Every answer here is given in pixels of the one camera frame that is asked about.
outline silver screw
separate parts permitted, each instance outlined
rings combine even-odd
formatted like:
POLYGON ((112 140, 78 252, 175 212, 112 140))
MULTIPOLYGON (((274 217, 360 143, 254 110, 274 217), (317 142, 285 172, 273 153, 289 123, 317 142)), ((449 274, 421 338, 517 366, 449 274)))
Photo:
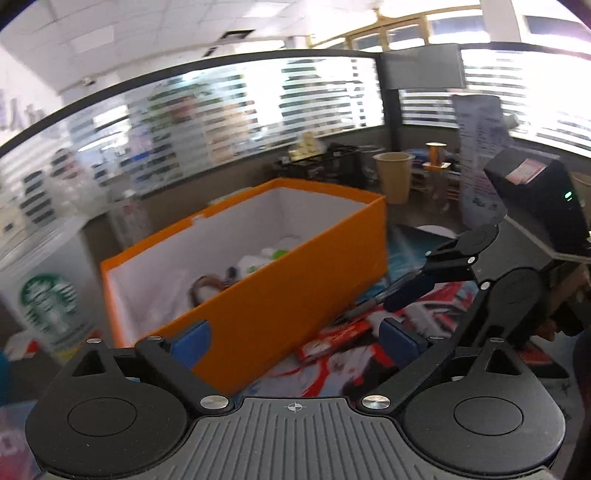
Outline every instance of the silver screw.
POLYGON ((361 401, 361 404, 370 410, 383 410, 390 406, 390 399, 383 395, 368 395, 361 401))
POLYGON ((221 410, 222 408, 226 408, 230 404, 230 401, 222 395, 208 395, 207 397, 203 397, 199 404, 207 410, 221 410))

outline starbucks logo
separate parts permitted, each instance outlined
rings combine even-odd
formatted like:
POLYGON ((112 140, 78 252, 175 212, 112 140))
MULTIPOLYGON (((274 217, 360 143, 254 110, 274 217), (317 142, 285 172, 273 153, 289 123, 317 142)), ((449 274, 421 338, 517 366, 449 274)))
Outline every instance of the starbucks logo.
POLYGON ((21 305, 31 327, 61 335, 71 328, 76 314, 76 289, 60 275, 36 275, 22 287, 21 305))

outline starbucks cup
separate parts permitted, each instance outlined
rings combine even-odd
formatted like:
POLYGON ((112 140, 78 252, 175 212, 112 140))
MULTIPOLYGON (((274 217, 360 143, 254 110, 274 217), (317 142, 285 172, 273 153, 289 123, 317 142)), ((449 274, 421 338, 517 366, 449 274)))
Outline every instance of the starbucks cup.
POLYGON ((99 336, 106 313, 92 260, 82 237, 86 219, 58 218, 0 260, 0 297, 58 363, 87 338, 99 336))
POLYGON ((387 152, 376 155, 374 159, 386 202, 406 203, 410 191, 413 156, 405 152, 387 152))

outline ribbed gray plate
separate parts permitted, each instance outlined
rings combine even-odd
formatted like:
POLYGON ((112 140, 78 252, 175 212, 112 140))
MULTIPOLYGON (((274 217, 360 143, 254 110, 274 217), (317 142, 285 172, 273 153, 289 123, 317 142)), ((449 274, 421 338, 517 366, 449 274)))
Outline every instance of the ribbed gray plate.
MULTIPOLYGON (((183 447, 130 480, 457 480, 404 442, 394 424, 351 410, 343 398, 247 398, 199 420, 183 447)), ((54 480, 45 475, 42 480, 54 480)), ((540 471, 527 480, 551 480, 540 471)))

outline orange box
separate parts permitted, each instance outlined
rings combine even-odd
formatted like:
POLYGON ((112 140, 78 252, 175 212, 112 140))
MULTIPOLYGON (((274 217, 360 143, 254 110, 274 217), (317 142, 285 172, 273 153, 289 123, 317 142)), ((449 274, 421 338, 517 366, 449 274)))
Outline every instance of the orange box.
POLYGON ((207 320, 212 345, 193 371, 232 395, 386 273, 385 211, 381 195, 289 179, 212 205, 101 264, 115 344, 131 346, 152 333, 170 337, 207 320), (285 237, 299 245, 170 323, 146 325, 170 285, 188 301, 201 275, 224 277, 245 255, 285 237))

